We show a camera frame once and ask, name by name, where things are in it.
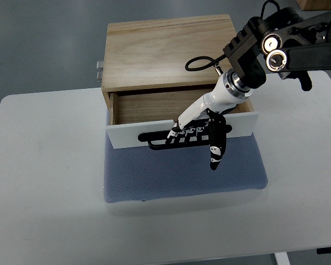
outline metal connector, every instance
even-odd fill
[[[97,70],[103,70],[104,61],[98,61],[97,62]]]

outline white table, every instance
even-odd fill
[[[252,103],[263,190],[107,204],[99,88],[0,105],[0,264],[150,264],[331,246],[331,81],[269,75]]]

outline cable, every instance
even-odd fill
[[[277,8],[277,11],[280,10],[280,5],[275,0],[267,0],[267,1],[265,1],[265,3],[263,4],[263,7],[261,9],[261,15],[260,15],[261,19],[264,17],[265,7],[268,3],[274,4],[275,7]]]
[[[224,58],[226,58],[226,55],[223,54],[220,57],[218,57],[217,59],[213,59],[209,56],[199,56],[199,57],[195,57],[193,59],[191,59],[190,61],[188,61],[185,65],[185,69],[189,72],[195,72],[195,71],[201,71],[207,68],[210,68],[211,66],[215,66],[216,64],[218,64],[220,61],[222,61]],[[200,66],[200,67],[194,67],[194,68],[190,68],[189,65],[192,64],[193,62],[199,61],[199,60],[209,60],[210,63],[208,63],[207,65],[204,66]]]
[[[265,11],[265,7],[268,3],[272,3],[276,6],[277,8],[277,11],[280,10],[280,5],[275,1],[275,0],[267,0],[265,1],[265,3],[263,4],[263,7],[261,9],[261,16],[260,18],[262,19],[263,16],[264,16],[264,11]],[[224,58],[226,58],[226,55],[223,54],[221,55],[220,57],[218,57],[217,59],[213,59],[209,56],[199,56],[199,57],[195,57],[193,59],[191,59],[190,61],[188,61],[185,65],[185,69],[189,72],[195,72],[195,71],[201,71],[201,70],[204,70],[204,69],[207,69],[207,68],[210,68],[211,66],[215,66],[217,65],[220,61],[222,61]],[[194,68],[190,68],[189,66],[193,63],[193,62],[196,62],[196,61],[199,61],[199,60],[208,60],[210,61],[207,65],[204,65],[204,66],[200,66],[200,67],[194,67]]]

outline wooden surface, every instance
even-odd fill
[[[219,57],[235,35],[229,15],[109,24],[102,91],[216,83],[213,69],[187,72],[184,66],[193,57]],[[221,66],[230,68],[227,60]]]
[[[296,0],[302,10],[331,10],[331,0]]]
[[[142,123],[155,120],[178,120],[179,115],[203,94],[211,92],[214,84],[187,87],[188,90],[178,91],[178,88],[159,89],[158,93],[132,94],[118,92],[118,107],[109,108],[109,124]],[[240,104],[232,113],[252,112],[250,101]]]

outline blue fabric mat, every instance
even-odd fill
[[[113,149],[108,135],[105,137],[107,203],[263,189],[267,182],[254,135],[227,139],[226,153],[215,171],[210,169],[209,146]]]

